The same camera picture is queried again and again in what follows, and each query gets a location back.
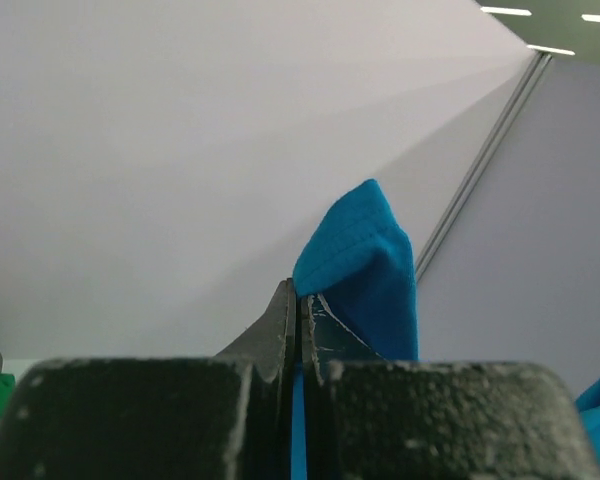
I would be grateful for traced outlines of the aluminium frame rail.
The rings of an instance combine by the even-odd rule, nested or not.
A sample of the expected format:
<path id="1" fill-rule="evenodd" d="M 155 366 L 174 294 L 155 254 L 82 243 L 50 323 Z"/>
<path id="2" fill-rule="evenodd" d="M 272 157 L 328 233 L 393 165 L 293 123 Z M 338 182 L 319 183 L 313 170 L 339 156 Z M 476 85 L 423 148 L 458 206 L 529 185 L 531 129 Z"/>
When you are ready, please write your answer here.
<path id="1" fill-rule="evenodd" d="M 440 221 L 418 255 L 415 266 L 415 274 L 418 281 L 423 278 L 499 146 L 525 107 L 548 66 L 551 64 L 551 61 L 552 57 L 550 54 L 536 53 L 524 70 L 513 93 L 480 147 Z"/>

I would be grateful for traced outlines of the blue t shirt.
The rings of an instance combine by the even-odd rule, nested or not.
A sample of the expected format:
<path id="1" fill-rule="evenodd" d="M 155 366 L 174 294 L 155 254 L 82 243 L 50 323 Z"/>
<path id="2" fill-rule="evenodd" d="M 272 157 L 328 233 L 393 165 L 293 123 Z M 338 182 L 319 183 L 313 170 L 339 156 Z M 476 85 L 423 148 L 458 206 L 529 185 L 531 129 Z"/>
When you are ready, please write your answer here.
<path id="1" fill-rule="evenodd" d="M 376 180 L 365 180 L 329 208 L 292 279 L 298 297 L 323 294 L 335 316 L 381 356 L 418 360 L 412 246 Z M 290 479 L 307 479 L 301 357 L 292 398 Z M 600 460 L 600 377 L 575 405 Z"/>

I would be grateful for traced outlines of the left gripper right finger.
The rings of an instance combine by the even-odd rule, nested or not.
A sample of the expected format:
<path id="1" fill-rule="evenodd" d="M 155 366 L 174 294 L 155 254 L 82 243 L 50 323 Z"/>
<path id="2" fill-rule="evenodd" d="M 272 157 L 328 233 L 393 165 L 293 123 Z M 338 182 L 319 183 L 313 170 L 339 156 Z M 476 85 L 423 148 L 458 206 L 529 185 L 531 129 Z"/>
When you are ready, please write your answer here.
<path id="1" fill-rule="evenodd" d="M 390 361 L 301 302 L 311 479 L 600 479 L 563 382 L 533 363 Z"/>

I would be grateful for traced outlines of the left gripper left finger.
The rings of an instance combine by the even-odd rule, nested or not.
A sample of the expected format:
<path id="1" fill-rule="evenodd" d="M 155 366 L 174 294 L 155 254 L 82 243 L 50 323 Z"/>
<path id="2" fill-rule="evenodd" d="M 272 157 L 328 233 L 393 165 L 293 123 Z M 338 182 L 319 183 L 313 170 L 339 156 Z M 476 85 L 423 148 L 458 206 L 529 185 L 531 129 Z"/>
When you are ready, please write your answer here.
<path id="1" fill-rule="evenodd" d="M 35 364 L 0 420 L 0 479 L 286 479 L 296 294 L 207 358 Z"/>

